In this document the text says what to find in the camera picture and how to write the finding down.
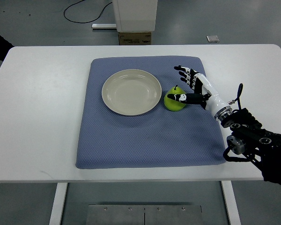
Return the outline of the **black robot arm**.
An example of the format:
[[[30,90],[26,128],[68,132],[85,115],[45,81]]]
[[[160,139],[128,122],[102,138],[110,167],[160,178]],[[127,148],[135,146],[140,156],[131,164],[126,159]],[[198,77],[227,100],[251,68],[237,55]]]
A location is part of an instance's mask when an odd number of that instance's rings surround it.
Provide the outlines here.
[[[230,128],[223,157],[228,162],[251,162],[262,173],[263,180],[281,185],[281,134],[262,128],[262,124],[240,104],[243,84],[239,84],[238,109],[228,111],[220,119],[224,128]]]

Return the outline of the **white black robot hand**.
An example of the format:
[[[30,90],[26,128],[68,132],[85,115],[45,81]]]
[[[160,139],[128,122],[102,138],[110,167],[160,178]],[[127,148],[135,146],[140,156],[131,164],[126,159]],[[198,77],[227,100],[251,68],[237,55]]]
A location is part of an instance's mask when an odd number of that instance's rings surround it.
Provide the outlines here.
[[[174,69],[179,71],[180,79],[193,90],[193,93],[167,94],[167,98],[183,104],[200,105],[219,121],[223,121],[232,114],[230,105],[220,97],[204,74],[181,65]]]

